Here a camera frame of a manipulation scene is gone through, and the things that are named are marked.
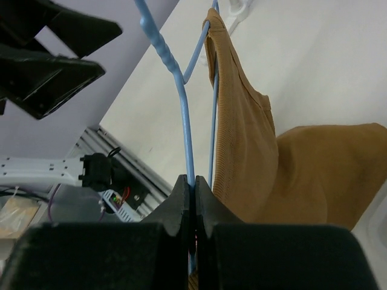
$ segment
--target brown garment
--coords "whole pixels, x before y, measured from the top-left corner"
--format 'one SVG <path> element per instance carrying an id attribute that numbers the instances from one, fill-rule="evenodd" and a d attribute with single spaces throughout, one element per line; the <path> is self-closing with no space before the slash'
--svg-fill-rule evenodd
<path id="1" fill-rule="evenodd" d="M 244 222 L 351 230 L 386 181 L 387 129 L 304 126 L 276 139 L 268 97 L 246 79 L 220 15 L 206 20 L 211 82 L 215 58 L 220 76 L 213 194 Z"/>

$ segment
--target purple cable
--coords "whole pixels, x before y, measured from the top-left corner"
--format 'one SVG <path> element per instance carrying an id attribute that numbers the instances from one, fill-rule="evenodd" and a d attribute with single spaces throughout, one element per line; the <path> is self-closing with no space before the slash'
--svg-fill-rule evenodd
<path id="1" fill-rule="evenodd" d="M 47 205 L 47 216 L 48 216 L 48 219 L 50 220 L 50 222 L 54 222 L 54 221 L 53 221 L 53 217 L 52 217 L 52 215 L 51 215 L 51 206 L 52 206 L 52 204 L 54 203 L 54 196 L 55 196 L 56 193 L 58 192 L 59 187 L 60 187 L 60 184 L 58 184 L 58 185 L 56 186 L 56 188 L 54 189 L 53 194 L 51 195 L 50 199 L 48 200 L 48 205 Z M 98 222 L 100 222 L 100 221 L 103 219 L 104 215 L 105 215 L 105 211 L 103 210 L 102 213 L 101 213 L 101 216 L 100 216 L 99 219 L 98 219 Z"/>

